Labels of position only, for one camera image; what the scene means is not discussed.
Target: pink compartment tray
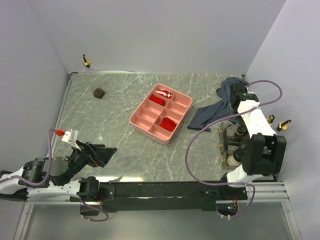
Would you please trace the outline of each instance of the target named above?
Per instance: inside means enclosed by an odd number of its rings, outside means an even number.
[[[168,90],[172,94],[171,99],[157,94],[155,92],[156,90]],[[149,100],[152,95],[163,99],[165,105],[161,106]],[[167,145],[178,129],[191,104],[191,97],[165,85],[156,84],[131,115],[129,121],[137,132],[162,145]],[[177,124],[172,132],[159,126],[163,118],[170,118]]]

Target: brass fitting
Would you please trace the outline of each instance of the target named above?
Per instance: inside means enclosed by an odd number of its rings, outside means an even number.
[[[291,123],[291,119],[289,119],[289,120],[287,120],[287,121],[285,121],[285,122],[280,122],[280,123],[278,124],[278,126],[276,127],[276,130],[277,130],[278,132],[285,131],[285,130],[288,129],[288,125],[289,125],[290,123]]]
[[[272,123],[275,120],[275,115],[269,115],[269,117],[266,119],[266,121],[268,122],[268,124],[271,126]]]
[[[82,57],[83,57],[83,65],[85,65],[86,68],[90,68],[90,64],[91,64],[90,60],[88,60],[87,56],[84,54],[82,55]]]

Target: dark blue cloth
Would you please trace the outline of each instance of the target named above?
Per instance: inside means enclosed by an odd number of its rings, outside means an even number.
[[[245,83],[246,85],[248,84],[247,81],[238,77],[226,78],[222,82],[221,88],[218,88],[216,90],[216,94],[220,98],[222,98],[222,100],[209,106],[199,107],[196,110],[196,113],[190,124],[188,125],[188,129],[201,130],[207,124],[232,114],[233,111],[229,107],[230,86],[235,83]]]

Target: gray marble surface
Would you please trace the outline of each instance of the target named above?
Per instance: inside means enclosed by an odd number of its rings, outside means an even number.
[[[104,168],[86,166],[76,177],[96,176],[100,181],[193,181],[185,167],[185,152],[194,130],[187,125],[197,108],[216,103],[216,89],[230,76],[239,74],[151,74],[103,73],[71,76],[72,85],[60,128],[78,130],[78,140],[117,147]],[[101,79],[105,96],[97,99],[90,88],[92,78]],[[160,145],[136,132],[129,117],[157,83],[189,95],[192,106],[168,145]],[[193,173],[203,180],[219,180],[225,173],[221,165],[217,128],[202,133],[189,152]],[[57,141],[54,156],[68,156],[70,146]]]

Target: white panel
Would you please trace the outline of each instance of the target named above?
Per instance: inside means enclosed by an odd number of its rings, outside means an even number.
[[[287,148],[279,179],[284,181],[303,239],[319,239],[320,211],[320,1],[287,0],[246,79],[268,79],[283,88],[283,98],[262,107],[274,114],[274,125],[291,119]],[[278,96],[278,90],[257,83],[260,102]]]
[[[285,0],[29,0],[68,72],[245,73]]]
[[[0,1],[0,170],[47,155],[68,75],[27,0]],[[14,238],[23,203],[0,199],[1,239]]]

